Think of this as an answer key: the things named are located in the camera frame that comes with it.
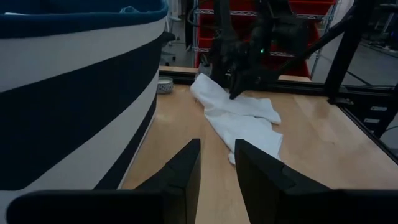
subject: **laundry basket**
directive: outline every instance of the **laundry basket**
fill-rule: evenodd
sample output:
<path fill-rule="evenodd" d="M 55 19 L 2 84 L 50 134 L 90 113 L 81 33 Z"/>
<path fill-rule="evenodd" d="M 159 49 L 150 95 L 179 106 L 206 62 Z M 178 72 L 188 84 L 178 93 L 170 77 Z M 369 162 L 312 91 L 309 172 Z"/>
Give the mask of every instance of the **laundry basket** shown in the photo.
<path fill-rule="evenodd" d="M 0 1 L 1 216 L 33 190 L 120 187 L 154 117 L 167 11 L 163 0 Z"/>

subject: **small bowl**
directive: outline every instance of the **small bowl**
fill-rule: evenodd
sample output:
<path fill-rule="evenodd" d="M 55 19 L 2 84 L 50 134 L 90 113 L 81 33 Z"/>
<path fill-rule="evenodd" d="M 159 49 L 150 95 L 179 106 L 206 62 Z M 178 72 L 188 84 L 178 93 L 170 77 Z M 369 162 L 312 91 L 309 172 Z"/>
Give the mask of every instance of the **small bowl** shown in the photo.
<path fill-rule="evenodd" d="M 158 94 L 169 94 L 173 91 L 173 79 L 170 77 L 159 77 L 157 82 Z"/>

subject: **wire shelf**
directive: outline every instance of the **wire shelf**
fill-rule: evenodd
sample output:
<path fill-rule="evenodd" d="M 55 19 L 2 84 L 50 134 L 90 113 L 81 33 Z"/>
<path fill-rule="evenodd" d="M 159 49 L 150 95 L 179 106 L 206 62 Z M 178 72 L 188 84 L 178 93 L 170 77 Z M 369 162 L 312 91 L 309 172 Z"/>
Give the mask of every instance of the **wire shelf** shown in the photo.
<path fill-rule="evenodd" d="M 194 47 L 194 48 L 192 48 L 192 50 L 195 51 L 195 52 L 209 52 L 210 49 Z M 285 52 L 269 52 L 269 55 L 271 55 L 271 56 L 280 56 L 280 57 L 294 57 L 294 55 L 288 54 L 288 53 L 285 53 Z"/>
<path fill-rule="evenodd" d="M 214 14 L 212 9 L 197 9 L 196 14 Z M 249 11 L 231 11 L 232 16 L 256 16 L 256 12 Z M 332 20 L 333 15 L 308 15 L 308 14 L 297 14 L 298 18 L 302 19 L 316 19 L 316 20 Z"/>

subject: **floor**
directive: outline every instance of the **floor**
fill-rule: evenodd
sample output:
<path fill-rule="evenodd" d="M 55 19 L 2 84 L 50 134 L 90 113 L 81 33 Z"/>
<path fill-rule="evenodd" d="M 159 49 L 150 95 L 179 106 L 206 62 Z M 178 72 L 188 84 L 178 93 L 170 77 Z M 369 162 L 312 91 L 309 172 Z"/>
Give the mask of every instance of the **floor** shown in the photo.
<path fill-rule="evenodd" d="M 336 24 L 351 7 L 353 0 L 344 0 L 339 3 L 336 8 L 335 18 L 332 22 Z M 171 66 L 192 67 L 193 66 L 193 53 L 191 50 L 185 49 L 185 34 L 184 23 L 174 22 L 173 33 L 180 37 L 179 41 L 173 42 L 172 45 L 164 47 L 164 51 L 176 54 L 176 60 L 173 62 L 171 57 L 169 59 Z M 323 83 L 326 80 L 331 63 L 336 54 L 340 44 L 342 35 L 337 37 L 326 45 L 315 67 L 312 80 L 315 82 Z M 312 71 L 315 61 L 315 54 L 307 60 L 307 65 Z M 372 84 L 372 85 L 395 85 L 398 82 L 398 58 L 391 57 L 382 52 L 370 49 L 363 45 L 359 45 L 356 54 L 348 69 L 348 74 L 345 76 L 343 84 L 345 85 L 364 85 L 354 76 Z M 390 127 L 398 125 L 398 116 L 390 124 Z M 382 136 L 382 140 L 391 147 L 398 154 L 398 128 L 386 132 Z"/>

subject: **towel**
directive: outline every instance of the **towel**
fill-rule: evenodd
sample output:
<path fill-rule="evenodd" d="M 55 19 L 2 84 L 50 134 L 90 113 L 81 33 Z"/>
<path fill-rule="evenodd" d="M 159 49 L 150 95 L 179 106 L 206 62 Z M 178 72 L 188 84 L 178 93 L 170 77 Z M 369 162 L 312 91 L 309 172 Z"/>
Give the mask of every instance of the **towel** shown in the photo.
<path fill-rule="evenodd" d="M 282 135 L 272 130 L 272 124 L 280 124 L 279 114 L 270 99 L 229 95 L 216 82 L 199 74 L 191 86 L 192 95 L 205 107 L 205 117 L 231 150 L 230 163 L 235 165 L 235 140 L 244 139 L 276 159 L 282 144 Z"/>

